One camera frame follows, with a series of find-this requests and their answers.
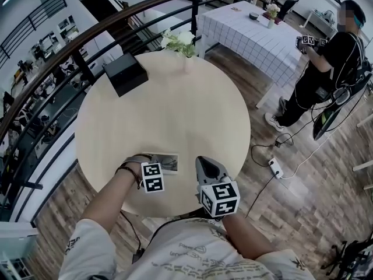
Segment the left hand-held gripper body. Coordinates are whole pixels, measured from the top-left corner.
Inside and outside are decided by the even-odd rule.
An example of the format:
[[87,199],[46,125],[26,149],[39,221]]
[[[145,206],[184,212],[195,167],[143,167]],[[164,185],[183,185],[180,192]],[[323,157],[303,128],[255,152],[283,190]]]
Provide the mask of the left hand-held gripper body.
[[125,164],[140,164],[140,176],[137,176],[138,190],[143,187],[145,193],[164,191],[164,179],[161,164],[150,154],[137,154],[125,159]]

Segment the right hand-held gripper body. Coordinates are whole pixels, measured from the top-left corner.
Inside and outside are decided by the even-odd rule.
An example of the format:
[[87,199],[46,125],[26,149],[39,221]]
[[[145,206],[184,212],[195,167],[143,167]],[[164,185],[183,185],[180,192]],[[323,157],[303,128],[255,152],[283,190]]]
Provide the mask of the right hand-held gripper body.
[[213,219],[235,214],[240,202],[240,193],[236,181],[229,176],[218,182],[198,186],[199,203]]

